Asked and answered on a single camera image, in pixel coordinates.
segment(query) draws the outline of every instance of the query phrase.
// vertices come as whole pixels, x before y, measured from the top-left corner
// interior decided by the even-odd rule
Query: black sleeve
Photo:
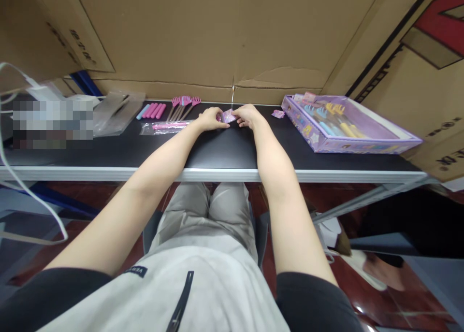
[[[38,273],[0,305],[2,331],[36,331],[111,281],[87,269],[55,268]]]
[[[343,291],[312,275],[279,274],[277,305],[293,332],[363,331]]]

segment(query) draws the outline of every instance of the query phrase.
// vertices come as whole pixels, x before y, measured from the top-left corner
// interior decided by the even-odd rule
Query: clear plastic packaging
[[[193,120],[182,122],[151,122],[142,124],[140,135],[175,134],[189,125]]]
[[[96,113],[98,118],[94,122],[93,137],[122,134],[140,111],[144,99],[145,93],[110,92],[94,111],[94,120]]]

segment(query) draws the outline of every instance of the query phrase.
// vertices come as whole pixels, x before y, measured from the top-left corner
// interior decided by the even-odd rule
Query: floor
[[[48,187],[61,192],[71,198],[83,202],[96,209],[102,209],[118,190],[119,183],[85,183],[85,182],[49,182]],[[172,197],[178,183],[174,183],[165,193],[158,210],[164,211]],[[259,217],[268,211],[263,191],[257,183],[247,183],[249,199],[253,215]],[[317,209],[324,212],[343,202],[346,202],[375,186],[366,184],[301,184],[302,192]],[[454,196],[460,202],[462,195]],[[361,222],[366,208],[356,210],[339,218],[349,238],[356,237],[356,230]],[[66,229],[71,241],[87,225],[88,221],[71,221]],[[44,247],[33,261],[9,282],[12,286],[21,286],[35,273],[43,269],[67,243]],[[142,237],[126,259],[121,271],[130,268],[143,255]],[[361,278],[340,257],[335,257],[331,264],[332,271],[340,288],[348,296],[355,312],[364,326],[382,326],[403,330],[420,331],[450,331],[446,324],[454,323],[452,317],[446,312],[436,298],[427,290],[416,275],[405,267],[405,274],[411,284],[405,291],[400,292],[392,288],[378,291]],[[263,274],[271,292],[276,295],[276,269],[272,251],[272,239],[268,235],[266,254],[263,260]]]

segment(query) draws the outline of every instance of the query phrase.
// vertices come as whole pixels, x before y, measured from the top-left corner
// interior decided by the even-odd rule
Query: metal table frame
[[[137,168],[119,167],[50,167],[16,166],[15,172],[24,181],[127,181]],[[315,223],[347,214],[397,193],[438,183],[424,172],[296,170],[299,182],[311,183],[373,183],[379,186],[357,198],[313,217]],[[0,180],[11,180],[0,166]],[[257,169],[186,168],[177,181],[260,182]]]

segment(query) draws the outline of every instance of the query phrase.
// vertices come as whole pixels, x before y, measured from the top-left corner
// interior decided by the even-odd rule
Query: table edge
[[[127,181],[137,168],[15,166],[24,181]],[[411,183],[427,176],[422,171],[295,170],[299,182]],[[0,166],[0,179],[13,178]],[[185,168],[176,181],[260,182],[258,169]]]

